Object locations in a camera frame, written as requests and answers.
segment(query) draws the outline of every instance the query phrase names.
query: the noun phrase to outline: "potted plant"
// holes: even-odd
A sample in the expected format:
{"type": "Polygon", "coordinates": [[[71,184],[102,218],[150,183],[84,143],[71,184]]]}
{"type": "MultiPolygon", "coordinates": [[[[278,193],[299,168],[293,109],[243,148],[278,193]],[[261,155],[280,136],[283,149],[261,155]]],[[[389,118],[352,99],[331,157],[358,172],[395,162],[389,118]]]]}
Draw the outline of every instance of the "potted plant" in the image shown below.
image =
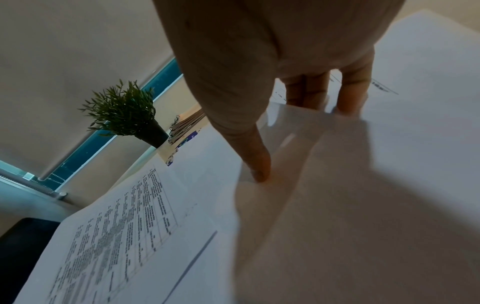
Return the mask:
{"type": "Polygon", "coordinates": [[[155,120],[153,89],[141,90],[136,81],[124,88],[120,79],[120,85],[93,94],[79,109],[95,119],[89,129],[107,130],[107,136],[134,135],[155,148],[169,138],[155,120]]]}

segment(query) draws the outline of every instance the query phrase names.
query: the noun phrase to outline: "blue window frame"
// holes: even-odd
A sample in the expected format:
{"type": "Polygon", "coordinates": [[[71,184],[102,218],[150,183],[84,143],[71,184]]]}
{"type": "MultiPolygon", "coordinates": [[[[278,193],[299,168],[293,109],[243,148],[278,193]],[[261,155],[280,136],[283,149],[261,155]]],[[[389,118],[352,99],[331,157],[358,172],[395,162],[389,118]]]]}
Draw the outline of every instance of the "blue window frame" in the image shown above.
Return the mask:
{"type": "MultiPolygon", "coordinates": [[[[170,85],[182,76],[177,60],[173,59],[165,66],[155,77],[146,85],[144,90],[153,88],[153,97],[160,96],[170,85]]],[[[24,178],[45,186],[51,190],[57,190],[68,178],[70,178],[77,170],[86,164],[100,149],[102,149],[115,136],[100,136],[107,134],[108,131],[98,130],[90,135],[73,153],[58,166],[45,180],[39,180],[36,176],[14,168],[24,178]]]]}

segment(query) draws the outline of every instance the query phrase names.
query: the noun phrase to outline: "green plant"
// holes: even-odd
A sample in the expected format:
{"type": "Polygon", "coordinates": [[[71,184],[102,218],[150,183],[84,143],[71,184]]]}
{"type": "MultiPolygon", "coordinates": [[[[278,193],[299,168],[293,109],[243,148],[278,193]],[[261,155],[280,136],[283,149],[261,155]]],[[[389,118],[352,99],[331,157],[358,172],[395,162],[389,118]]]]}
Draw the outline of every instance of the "green plant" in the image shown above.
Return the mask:
{"type": "Polygon", "coordinates": [[[155,119],[153,89],[148,91],[140,89],[137,82],[124,83],[109,87],[100,92],[93,92],[95,97],[79,109],[87,112],[87,116],[95,118],[90,124],[91,130],[110,131],[111,135],[135,135],[151,120],[155,119]]]}

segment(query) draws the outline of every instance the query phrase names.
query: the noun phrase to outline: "hand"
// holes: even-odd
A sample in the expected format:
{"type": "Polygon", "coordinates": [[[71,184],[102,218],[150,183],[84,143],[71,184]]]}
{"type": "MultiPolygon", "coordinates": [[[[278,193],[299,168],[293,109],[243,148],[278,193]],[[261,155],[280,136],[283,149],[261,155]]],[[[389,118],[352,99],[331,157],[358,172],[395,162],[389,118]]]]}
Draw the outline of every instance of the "hand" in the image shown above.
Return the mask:
{"type": "Polygon", "coordinates": [[[252,170],[270,174],[256,121],[275,78],[287,103],[319,109],[331,69],[342,72],[337,110],[366,99],[373,45],[404,0],[153,0],[177,62],[208,119],[252,170]]]}

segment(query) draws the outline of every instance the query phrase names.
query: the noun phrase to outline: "plant pot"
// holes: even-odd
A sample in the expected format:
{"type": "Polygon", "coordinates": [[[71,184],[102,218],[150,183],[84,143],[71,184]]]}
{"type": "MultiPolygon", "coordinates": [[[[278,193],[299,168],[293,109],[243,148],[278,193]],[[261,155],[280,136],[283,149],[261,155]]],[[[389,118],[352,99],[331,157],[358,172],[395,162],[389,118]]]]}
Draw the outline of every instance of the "plant pot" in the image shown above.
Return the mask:
{"type": "Polygon", "coordinates": [[[158,148],[161,146],[167,139],[169,135],[162,129],[159,123],[153,119],[148,122],[148,124],[138,131],[135,134],[135,137],[141,139],[148,143],[149,145],[158,148]]]}

